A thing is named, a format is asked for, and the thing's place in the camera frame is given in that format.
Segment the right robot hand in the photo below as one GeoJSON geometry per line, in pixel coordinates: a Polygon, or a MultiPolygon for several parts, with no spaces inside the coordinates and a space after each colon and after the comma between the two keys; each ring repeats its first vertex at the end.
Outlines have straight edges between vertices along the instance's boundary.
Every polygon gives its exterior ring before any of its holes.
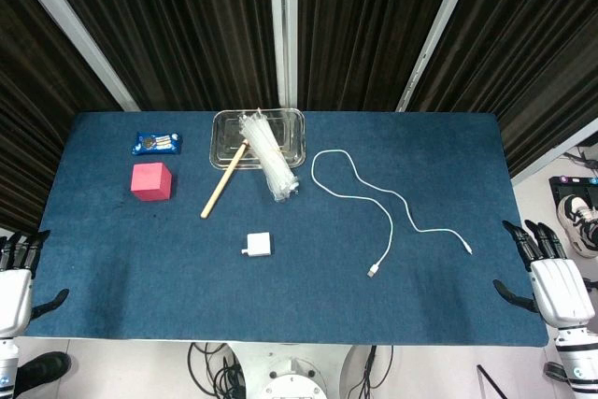
{"type": "Polygon", "coordinates": [[[492,282],[494,289],[509,304],[540,315],[553,328],[587,325],[595,310],[577,265],[566,256],[551,228],[542,222],[525,224],[532,230],[530,233],[509,221],[503,222],[516,244],[533,296],[518,296],[498,279],[492,282]]]}

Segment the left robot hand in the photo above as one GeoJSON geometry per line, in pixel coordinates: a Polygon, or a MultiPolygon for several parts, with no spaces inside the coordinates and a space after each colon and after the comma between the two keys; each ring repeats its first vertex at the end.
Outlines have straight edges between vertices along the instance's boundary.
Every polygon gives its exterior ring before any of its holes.
{"type": "Polygon", "coordinates": [[[33,306],[36,270],[50,230],[31,234],[21,241],[22,233],[1,237],[1,338],[11,339],[24,333],[30,321],[60,307],[69,294],[60,290],[49,302],[33,306]]]}

